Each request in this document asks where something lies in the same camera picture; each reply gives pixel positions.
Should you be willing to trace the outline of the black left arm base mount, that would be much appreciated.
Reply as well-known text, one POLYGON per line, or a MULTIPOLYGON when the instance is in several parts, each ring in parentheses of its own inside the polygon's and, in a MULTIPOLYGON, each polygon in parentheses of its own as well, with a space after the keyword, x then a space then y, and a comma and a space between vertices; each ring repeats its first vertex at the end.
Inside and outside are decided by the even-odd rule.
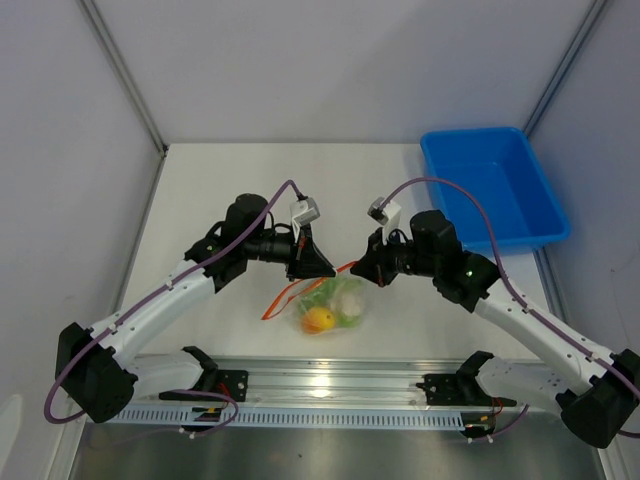
POLYGON ((203 369, 191 391, 196 394, 177 393, 166 391, 159 394, 159 398, 165 401, 218 401, 218 398, 208 397, 202 392, 216 393, 228 396, 236 402, 244 402, 248 386, 249 374, 246 370, 224 370, 206 353, 196 346, 185 346, 184 352, 195 359, 203 369))

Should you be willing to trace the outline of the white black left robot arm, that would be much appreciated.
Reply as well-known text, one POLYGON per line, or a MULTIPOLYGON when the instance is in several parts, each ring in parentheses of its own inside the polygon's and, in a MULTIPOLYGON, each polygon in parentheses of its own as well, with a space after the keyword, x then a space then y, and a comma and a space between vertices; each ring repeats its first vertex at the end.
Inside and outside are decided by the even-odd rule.
POLYGON ((313 241, 316 202, 299 197, 282 225, 266 224, 270 209, 260 195, 238 196, 154 292, 88 328, 73 323, 61 332, 56 380, 83 414, 104 423, 142 397, 204 400, 221 394, 219 368, 199 348, 145 358, 139 353, 189 308, 242 275, 249 262, 281 264, 290 281, 335 276, 313 241))

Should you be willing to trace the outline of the blue plastic bin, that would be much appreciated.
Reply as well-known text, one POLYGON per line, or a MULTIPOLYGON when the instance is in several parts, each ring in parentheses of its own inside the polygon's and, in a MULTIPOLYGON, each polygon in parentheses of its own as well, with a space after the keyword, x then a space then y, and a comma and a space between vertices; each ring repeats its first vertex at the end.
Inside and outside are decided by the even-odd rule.
POLYGON ((515 127, 430 132, 425 173, 469 192, 483 207, 502 254, 566 240, 570 224, 525 134, 515 127))

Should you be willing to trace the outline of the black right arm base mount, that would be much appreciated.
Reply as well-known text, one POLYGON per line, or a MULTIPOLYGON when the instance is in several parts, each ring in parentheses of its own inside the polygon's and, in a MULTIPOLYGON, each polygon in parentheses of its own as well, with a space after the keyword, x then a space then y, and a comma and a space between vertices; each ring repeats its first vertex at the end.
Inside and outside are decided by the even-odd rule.
POLYGON ((424 392, 430 406, 515 407, 513 399, 487 395, 476 380, 480 368, 494 358, 492 353, 477 351, 455 373, 425 374, 415 387, 424 392))

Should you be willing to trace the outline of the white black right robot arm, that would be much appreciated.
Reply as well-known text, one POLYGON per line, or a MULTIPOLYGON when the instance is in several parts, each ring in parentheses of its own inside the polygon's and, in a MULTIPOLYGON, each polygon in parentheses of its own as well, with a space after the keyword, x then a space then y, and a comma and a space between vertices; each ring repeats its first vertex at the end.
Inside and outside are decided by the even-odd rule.
POLYGON ((415 214, 412 237, 405 242, 390 238, 398 213, 373 207, 368 214, 380 226, 369 236, 365 255, 351 269, 353 275, 380 287, 400 274, 427 277, 444 299, 501 328, 550 370, 541 374, 477 352, 457 372, 456 389, 464 401, 475 404, 487 396, 502 397, 545 410, 598 449, 625 433, 624 424, 639 406, 637 353, 615 353, 531 302, 498 261, 461 246, 441 211, 415 214))

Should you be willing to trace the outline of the green grape bunch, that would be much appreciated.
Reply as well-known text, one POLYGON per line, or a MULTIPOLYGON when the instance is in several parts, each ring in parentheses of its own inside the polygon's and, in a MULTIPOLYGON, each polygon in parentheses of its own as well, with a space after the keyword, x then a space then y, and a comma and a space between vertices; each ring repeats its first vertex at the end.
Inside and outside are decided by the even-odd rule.
POLYGON ((302 294, 299 303, 305 307, 327 306, 334 303, 340 294, 358 293, 361 288, 362 282, 359 280, 335 277, 302 294))

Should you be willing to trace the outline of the orange yellow mango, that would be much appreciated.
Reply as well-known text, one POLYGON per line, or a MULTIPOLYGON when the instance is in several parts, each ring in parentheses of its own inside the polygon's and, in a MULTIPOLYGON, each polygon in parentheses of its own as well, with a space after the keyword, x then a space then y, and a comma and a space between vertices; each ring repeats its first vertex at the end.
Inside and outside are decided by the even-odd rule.
POLYGON ((333 312, 325 307, 312 307, 301 317, 301 328, 309 335, 332 330, 336 326, 333 312))

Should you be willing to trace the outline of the clear zip bag orange zipper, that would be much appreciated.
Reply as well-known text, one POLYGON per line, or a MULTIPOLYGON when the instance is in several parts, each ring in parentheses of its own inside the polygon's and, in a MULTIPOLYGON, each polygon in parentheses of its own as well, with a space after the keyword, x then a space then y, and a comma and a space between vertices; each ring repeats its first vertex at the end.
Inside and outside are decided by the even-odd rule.
POLYGON ((284 318, 306 336, 334 336, 363 322, 367 301, 364 280, 353 276, 355 261, 336 269, 333 277, 295 280, 262 314, 263 321, 284 318))

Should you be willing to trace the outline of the aluminium extrusion rail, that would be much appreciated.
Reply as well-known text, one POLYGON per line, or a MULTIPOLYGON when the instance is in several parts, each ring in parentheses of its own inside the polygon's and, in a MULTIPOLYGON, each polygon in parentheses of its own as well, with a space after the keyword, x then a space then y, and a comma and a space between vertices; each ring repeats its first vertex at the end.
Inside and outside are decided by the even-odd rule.
POLYGON ((428 373, 455 373, 460 361, 217 358, 246 370, 249 407, 403 409, 430 406, 415 383, 428 373))

